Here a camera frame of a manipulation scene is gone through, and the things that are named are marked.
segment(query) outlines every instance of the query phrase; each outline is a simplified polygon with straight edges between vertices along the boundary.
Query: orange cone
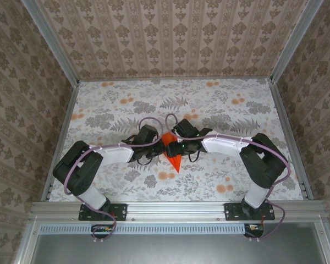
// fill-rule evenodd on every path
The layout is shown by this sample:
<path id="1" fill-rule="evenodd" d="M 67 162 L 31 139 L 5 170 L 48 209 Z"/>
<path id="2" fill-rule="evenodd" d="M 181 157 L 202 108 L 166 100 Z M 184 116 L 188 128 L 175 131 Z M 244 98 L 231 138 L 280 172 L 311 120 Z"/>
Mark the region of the orange cone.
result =
<path id="1" fill-rule="evenodd" d="M 164 145 L 167 146 L 173 141 L 177 141 L 177 138 L 170 134 L 170 132 L 164 134 L 162 136 L 162 140 L 164 142 Z M 171 162 L 171 164 L 175 167 L 176 171 L 180 173 L 180 166 L 181 166 L 181 155 L 177 155 L 176 157 L 169 158 L 166 155 L 166 152 L 164 152 L 164 155 L 168 158 L 168 160 Z"/>

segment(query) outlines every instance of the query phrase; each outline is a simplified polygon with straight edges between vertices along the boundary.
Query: black mounting plate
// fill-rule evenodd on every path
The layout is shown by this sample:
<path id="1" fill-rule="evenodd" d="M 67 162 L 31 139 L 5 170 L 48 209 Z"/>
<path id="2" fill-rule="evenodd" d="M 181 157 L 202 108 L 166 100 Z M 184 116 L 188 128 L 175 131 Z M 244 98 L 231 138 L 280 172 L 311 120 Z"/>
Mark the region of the black mounting plate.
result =
<path id="1" fill-rule="evenodd" d="M 273 206 L 267 202 L 263 203 L 259 211 L 250 218 L 242 211 L 240 202 L 224 203 L 224 211 L 226 221 L 261 221 L 262 215 L 264 220 L 275 220 Z"/>
<path id="2" fill-rule="evenodd" d="M 126 221 L 127 203 L 112 203 L 109 207 L 109 214 L 115 216 L 117 221 Z M 79 221 L 111 221 L 105 214 L 96 213 L 87 206 L 81 205 L 78 215 Z"/>

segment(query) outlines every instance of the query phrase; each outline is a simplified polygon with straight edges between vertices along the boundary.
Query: aluminum frame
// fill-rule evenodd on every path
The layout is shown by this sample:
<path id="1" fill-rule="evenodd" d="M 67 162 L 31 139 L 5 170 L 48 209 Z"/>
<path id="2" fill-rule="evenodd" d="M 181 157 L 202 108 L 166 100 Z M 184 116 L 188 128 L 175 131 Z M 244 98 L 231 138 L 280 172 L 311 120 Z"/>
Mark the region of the aluminum frame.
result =
<path id="1" fill-rule="evenodd" d="M 269 79 L 269 75 L 242 75 L 242 76 L 175 76 L 175 77 L 134 77 L 134 78 L 102 78 L 102 79 L 80 79 L 81 83 L 94 81 L 165 81 L 165 80 L 223 80 L 223 79 Z"/>
<path id="2" fill-rule="evenodd" d="M 247 221 L 226 221 L 221 202 L 126 202 L 128 204 L 127 224 L 227 224 Z M 284 222 L 315 224 L 324 257 L 330 264 L 330 227 L 322 201 L 275 201 L 286 211 Z M 15 264 L 31 262 L 39 236 L 40 226 L 46 223 L 65 223 L 70 226 L 89 221 L 78 221 L 79 202 L 34 202 L 28 225 L 20 245 Z M 275 209 L 276 223 L 282 212 Z M 111 222 L 97 221 L 94 224 Z"/>
<path id="3" fill-rule="evenodd" d="M 22 2 L 33 18 L 33 21 L 37 25 L 39 32 L 43 35 L 45 41 L 53 52 L 56 60 L 60 64 L 72 87 L 76 88 L 78 85 L 79 74 L 71 64 L 68 58 L 68 53 L 65 52 L 63 47 L 60 45 L 58 36 L 55 35 L 49 26 L 49 23 L 46 20 L 46 17 L 44 16 L 43 11 L 40 9 L 37 1 L 22 0 Z"/>
<path id="4" fill-rule="evenodd" d="M 299 155 L 299 151 L 297 148 L 295 138 L 293 137 L 292 129 L 291 129 L 290 123 L 288 121 L 288 117 L 287 117 L 286 110 L 284 108 L 284 104 L 283 104 L 281 96 L 280 96 L 278 86 L 275 81 L 271 81 L 269 83 L 269 87 L 270 87 L 271 95 L 273 97 L 273 100 L 274 100 L 274 103 L 276 106 L 277 114 L 280 119 L 282 131 L 286 138 L 287 147 L 288 147 L 289 153 L 291 155 L 291 159 L 293 161 L 296 175 L 297 175 L 298 179 L 302 181 L 302 184 L 305 188 L 305 192 L 307 193 L 307 198 L 310 200 L 313 200 L 314 196 L 312 193 L 312 189 L 310 188 L 307 174 L 304 170 L 304 166 L 302 163 L 301 156 Z"/>
<path id="5" fill-rule="evenodd" d="M 278 81 L 284 72 L 286 66 L 293 53 L 296 51 L 299 43 L 304 37 L 305 32 L 307 31 L 310 23 L 312 23 L 313 18 L 319 10 L 319 7 L 323 3 L 323 0 L 311 0 L 308 1 L 306 7 L 304 8 L 302 15 L 296 23 L 295 28 L 292 31 L 292 34 L 287 41 L 284 50 L 282 51 L 280 57 L 278 58 L 274 69 L 271 72 L 271 78 L 274 81 Z"/>
<path id="6" fill-rule="evenodd" d="M 67 131 L 68 131 L 68 128 L 69 128 L 69 124 L 70 124 L 70 121 L 71 121 L 73 109 L 74 109 L 75 104 L 76 104 L 78 91 L 79 91 L 79 87 L 77 86 L 75 89 L 73 89 L 73 91 L 71 93 L 70 102 L 69 102 L 67 110 L 66 110 L 66 115 L 65 115 L 65 118 L 64 118 L 64 122 L 62 124 L 61 131 L 60 131 L 60 136 L 59 136 L 59 139 L 57 141 L 56 148 L 55 148 L 55 151 L 54 151 L 54 156 L 53 156 L 53 159 L 51 160 L 51 164 L 50 164 L 50 168 L 49 168 L 49 172 L 48 172 L 48 177 L 47 177 L 46 182 L 45 182 L 45 186 L 44 186 L 44 190 L 43 190 L 43 193 L 42 193 L 41 201 L 47 200 L 48 194 L 50 193 L 50 188 L 52 187 L 52 184 L 54 183 L 53 170 L 54 170 L 54 167 L 56 166 L 56 164 L 59 162 L 59 160 L 61 158 L 61 153 L 62 153 L 62 150 L 64 148 L 64 143 L 65 143 L 65 139 L 66 139 L 66 136 L 67 136 Z"/>

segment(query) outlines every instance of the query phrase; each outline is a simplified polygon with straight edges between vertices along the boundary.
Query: patterned wallpaper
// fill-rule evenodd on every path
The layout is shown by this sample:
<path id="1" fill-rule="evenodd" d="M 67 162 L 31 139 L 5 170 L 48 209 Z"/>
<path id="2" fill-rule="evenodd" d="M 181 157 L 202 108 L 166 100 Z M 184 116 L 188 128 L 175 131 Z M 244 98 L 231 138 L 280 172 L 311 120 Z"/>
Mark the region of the patterned wallpaper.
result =
<path id="1" fill-rule="evenodd" d="M 307 0 L 37 0 L 81 79 L 270 75 Z"/>
<path id="2" fill-rule="evenodd" d="M 317 15 L 278 82 L 316 199 L 330 220 L 330 0 Z"/>
<path id="3" fill-rule="evenodd" d="M 0 1 L 0 263 L 40 200 L 71 85 L 20 1 Z"/>

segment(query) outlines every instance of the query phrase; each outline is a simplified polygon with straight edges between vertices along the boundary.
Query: patterned table surface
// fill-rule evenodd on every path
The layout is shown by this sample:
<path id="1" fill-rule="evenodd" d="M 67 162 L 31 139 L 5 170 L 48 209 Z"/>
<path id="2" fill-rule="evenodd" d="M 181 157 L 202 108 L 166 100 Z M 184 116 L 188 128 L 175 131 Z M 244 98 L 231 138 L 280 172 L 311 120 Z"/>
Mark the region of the patterned table surface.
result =
<path id="1" fill-rule="evenodd" d="M 82 82 L 63 154 L 78 140 L 90 145 L 118 143 L 137 134 L 143 117 L 156 117 L 164 124 L 168 113 L 188 119 L 199 130 L 209 127 L 236 136 L 265 133 L 291 162 L 266 79 Z M 156 122 L 145 123 L 160 131 Z M 251 180 L 242 161 L 201 153 L 196 163 L 183 157 L 180 173 L 164 155 L 146 166 L 102 165 L 94 184 L 111 201 L 225 201 L 241 200 Z M 275 187 L 271 199 L 303 199 L 294 169 Z M 75 198 L 65 195 L 55 180 L 50 201 Z"/>

